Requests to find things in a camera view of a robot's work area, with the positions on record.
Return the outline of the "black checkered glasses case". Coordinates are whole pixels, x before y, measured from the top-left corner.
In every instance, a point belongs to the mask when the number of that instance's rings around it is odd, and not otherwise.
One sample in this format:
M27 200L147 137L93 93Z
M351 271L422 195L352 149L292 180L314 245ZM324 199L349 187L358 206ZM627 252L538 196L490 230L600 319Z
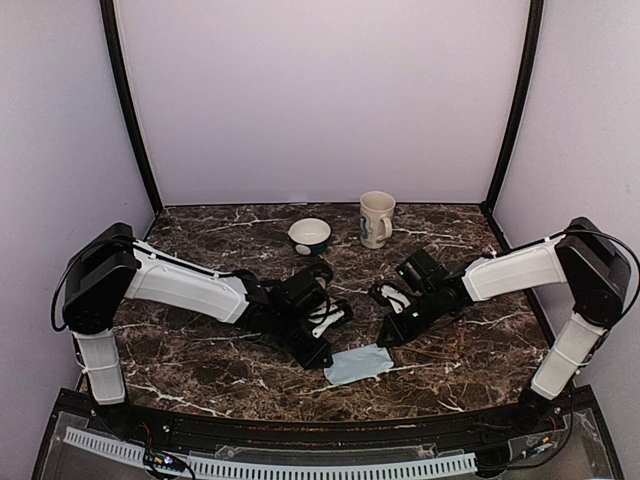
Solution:
M302 269L302 271L315 279L323 288L333 279L333 270L323 262L314 263Z

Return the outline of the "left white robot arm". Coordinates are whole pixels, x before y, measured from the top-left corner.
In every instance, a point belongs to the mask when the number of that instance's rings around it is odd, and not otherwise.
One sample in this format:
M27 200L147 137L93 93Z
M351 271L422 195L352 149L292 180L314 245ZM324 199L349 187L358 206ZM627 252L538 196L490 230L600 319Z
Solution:
M125 299L161 303L279 340L305 369L331 365L331 346L305 323L316 310L328 317L331 269L315 264L285 280L262 280L246 269L221 272L171 257L115 223L67 263L53 293L52 328L69 330L101 417L120 436L141 427L127 391L113 319Z

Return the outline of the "light blue cloth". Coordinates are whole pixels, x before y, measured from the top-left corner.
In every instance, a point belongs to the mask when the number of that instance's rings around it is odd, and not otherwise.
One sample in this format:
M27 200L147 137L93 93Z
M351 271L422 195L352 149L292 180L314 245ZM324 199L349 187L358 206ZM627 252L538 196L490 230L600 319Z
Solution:
M376 377L394 367L386 348L370 344L332 355L332 365L324 369L331 385L345 385Z

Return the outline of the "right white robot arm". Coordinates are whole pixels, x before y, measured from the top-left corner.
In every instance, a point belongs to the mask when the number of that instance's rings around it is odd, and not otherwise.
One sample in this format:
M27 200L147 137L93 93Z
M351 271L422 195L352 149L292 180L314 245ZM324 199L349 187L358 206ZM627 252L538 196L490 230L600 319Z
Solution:
M561 232L494 256L481 256L449 271L426 250L418 249L396 269L408 286L408 304L379 294L392 307L376 343L405 345L439 318L475 303L551 284L568 285L571 314L548 354L533 374L534 394L516 405L510 424L521 434L534 432L549 416L546 402L559 396L589 362L612 328L639 297L631 277L639 272L638 255L618 238L578 217Z

